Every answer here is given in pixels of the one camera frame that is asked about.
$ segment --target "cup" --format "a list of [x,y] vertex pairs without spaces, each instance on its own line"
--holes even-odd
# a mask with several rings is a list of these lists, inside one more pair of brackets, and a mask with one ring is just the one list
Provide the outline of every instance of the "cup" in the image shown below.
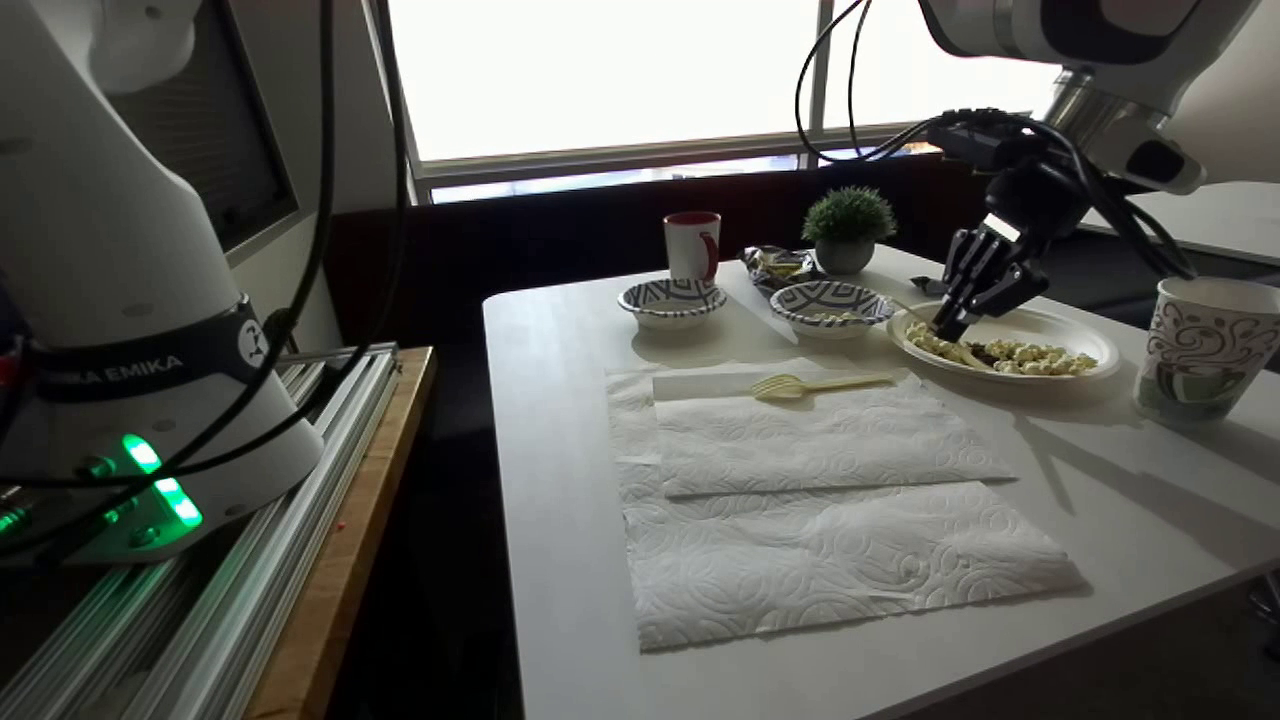
[[670,278],[711,278],[718,263],[718,213],[664,214]]
[[1158,278],[1137,402],[1158,421],[1221,421],[1280,349],[1280,287]]

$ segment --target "spoon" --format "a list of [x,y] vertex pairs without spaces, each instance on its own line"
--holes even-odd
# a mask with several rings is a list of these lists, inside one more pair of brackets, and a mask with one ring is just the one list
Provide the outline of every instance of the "spoon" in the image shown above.
[[842,377],[842,378],[799,378],[790,371],[781,371],[781,377],[763,377],[758,384],[751,384],[751,397],[755,399],[768,399],[768,402],[799,402],[814,392],[842,392],[842,388],[878,388],[878,384],[895,384],[900,371],[887,371],[887,377]]

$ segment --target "blue decorative bowl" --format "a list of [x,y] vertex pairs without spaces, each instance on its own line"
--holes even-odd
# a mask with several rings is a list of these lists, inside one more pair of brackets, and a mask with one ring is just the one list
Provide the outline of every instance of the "blue decorative bowl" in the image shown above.
[[688,328],[724,309],[724,291],[709,278],[648,278],[631,285],[615,304],[643,328]]
[[851,278],[799,278],[770,291],[768,304],[799,333],[855,333],[891,315],[887,296]]

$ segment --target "potted plant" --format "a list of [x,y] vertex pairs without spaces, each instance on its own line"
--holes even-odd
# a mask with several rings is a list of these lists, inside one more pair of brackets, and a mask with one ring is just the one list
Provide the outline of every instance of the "potted plant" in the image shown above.
[[814,246],[822,274],[855,274],[878,239],[895,231],[891,206],[876,186],[836,186],[804,213],[799,239]]

